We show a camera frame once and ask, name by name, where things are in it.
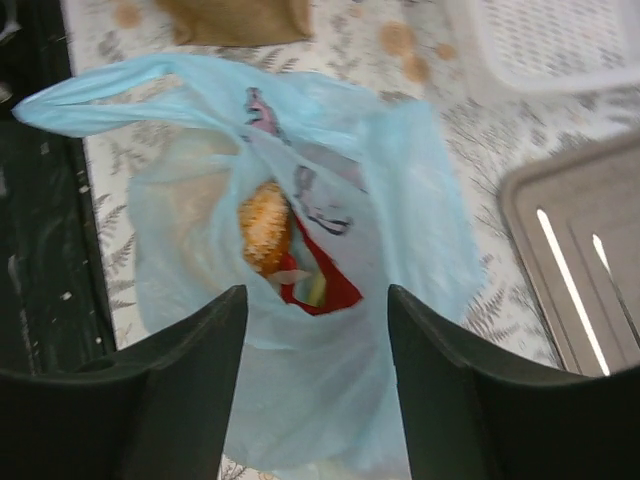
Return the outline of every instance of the white plastic container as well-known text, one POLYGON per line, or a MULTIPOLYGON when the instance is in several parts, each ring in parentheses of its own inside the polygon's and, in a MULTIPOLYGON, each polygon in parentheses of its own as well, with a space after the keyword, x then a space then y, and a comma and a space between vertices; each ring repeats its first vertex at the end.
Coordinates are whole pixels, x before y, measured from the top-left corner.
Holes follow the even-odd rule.
POLYGON ((444 0, 479 103, 640 83, 640 0, 444 0))

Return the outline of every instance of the light blue plastic bag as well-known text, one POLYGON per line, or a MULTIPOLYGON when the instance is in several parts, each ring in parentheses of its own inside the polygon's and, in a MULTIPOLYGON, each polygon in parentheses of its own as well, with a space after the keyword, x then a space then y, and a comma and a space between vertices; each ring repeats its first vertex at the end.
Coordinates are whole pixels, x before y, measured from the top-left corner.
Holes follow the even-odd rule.
POLYGON ((409 478, 387 288, 402 285, 460 321, 481 283, 426 103, 389 106, 320 74, 275 76, 212 57, 154 54, 62 82, 14 113, 73 137, 149 119, 200 129, 181 140, 200 150, 170 151, 131 180, 146 327, 154 333, 246 284, 249 325, 225 452, 283 479, 409 478), (146 103, 92 103, 170 73, 183 85, 146 103), (229 139, 230 153, 207 150, 202 129, 229 139), (237 208, 270 178, 363 294, 354 308, 309 316, 284 304, 243 261, 237 208), (209 181, 226 185, 221 198, 208 200, 211 211, 193 216, 178 207, 179 192, 205 198, 209 181))

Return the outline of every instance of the table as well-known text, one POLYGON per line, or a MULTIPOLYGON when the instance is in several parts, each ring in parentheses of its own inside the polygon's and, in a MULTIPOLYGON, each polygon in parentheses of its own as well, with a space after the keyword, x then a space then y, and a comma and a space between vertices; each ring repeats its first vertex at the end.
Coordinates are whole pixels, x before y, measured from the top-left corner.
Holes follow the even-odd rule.
MULTIPOLYGON (((153 0, 66 0, 66 20, 77 73, 144 53, 183 51, 215 54, 273 72, 319 71, 371 88, 388 100, 411 96, 434 103, 487 273, 487 284, 470 305, 465 326, 512 352, 558 366, 517 265, 496 194, 505 173, 526 162, 640 124, 640 89, 481 107, 467 98, 444 1, 314 0, 312 41, 255 49, 175 47, 170 19, 153 0)), ((174 81, 161 79, 119 100, 143 99, 174 81)), ((171 126, 143 122, 85 143, 121 348, 146 335, 136 307, 127 182, 157 157, 174 133, 171 126)), ((222 478, 239 478, 242 471, 225 461, 222 478)), ((270 478, 256 475, 243 478, 270 478)))

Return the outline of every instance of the bread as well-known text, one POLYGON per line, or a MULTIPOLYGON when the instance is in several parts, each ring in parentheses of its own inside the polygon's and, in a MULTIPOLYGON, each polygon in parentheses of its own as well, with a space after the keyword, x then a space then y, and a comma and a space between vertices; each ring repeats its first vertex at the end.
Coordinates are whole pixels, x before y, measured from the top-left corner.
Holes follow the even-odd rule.
POLYGON ((289 204, 275 182, 260 185, 238 209, 244 259, 263 277, 276 273, 291 244, 289 204))

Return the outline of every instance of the brown tray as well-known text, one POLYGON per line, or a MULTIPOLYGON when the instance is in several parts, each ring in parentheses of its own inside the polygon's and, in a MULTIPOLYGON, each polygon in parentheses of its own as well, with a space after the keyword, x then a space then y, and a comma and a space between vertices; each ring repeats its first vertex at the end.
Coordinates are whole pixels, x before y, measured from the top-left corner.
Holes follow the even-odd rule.
POLYGON ((640 133, 527 165, 500 203, 565 368, 640 364, 640 133))

